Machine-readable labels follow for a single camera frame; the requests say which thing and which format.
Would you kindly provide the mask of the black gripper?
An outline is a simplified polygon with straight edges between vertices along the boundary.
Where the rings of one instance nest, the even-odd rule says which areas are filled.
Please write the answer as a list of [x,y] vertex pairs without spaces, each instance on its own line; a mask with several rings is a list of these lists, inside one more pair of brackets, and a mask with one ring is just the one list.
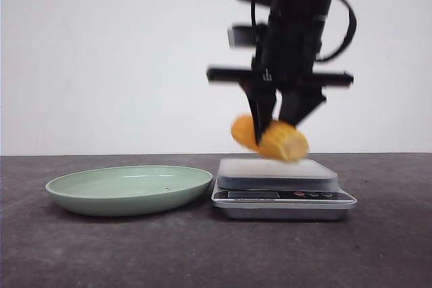
[[[210,82],[240,83],[246,94],[254,140],[261,143],[273,119],[276,86],[286,87],[311,79],[313,65],[340,55],[354,38],[354,12],[348,11],[348,28],[341,45],[322,57],[321,37],[332,0],[243,0],[250,4],[251,24],[232,26],[229,43],[234,47],[253,47],[250,69],[210,67]],[[281,92],[279,120],[297,126],[326,97],[321,87],[300,86]]]

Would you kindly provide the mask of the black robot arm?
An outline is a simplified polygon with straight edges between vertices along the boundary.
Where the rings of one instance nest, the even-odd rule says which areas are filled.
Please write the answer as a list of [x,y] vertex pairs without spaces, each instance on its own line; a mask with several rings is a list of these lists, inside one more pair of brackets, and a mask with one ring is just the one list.
[[271,124],[277,94],[282,95],[279,119],[298,125],[324,100],[325,86],[349,86],[352,75],[316,73],[314,64],[335,59],[352,42],[356,16],[348,14],[348,28],[341,45],[331,54],[320,56],[322,34],[332,0],[243,0],[251,8],[269,8],[266,23],[253,20],[229,30],[229,43],[235,47],[253,47],[254,57],[248,69],[210,67],[211,82],[235,82],[248,99],[252,113],[253,135],[257,144]]

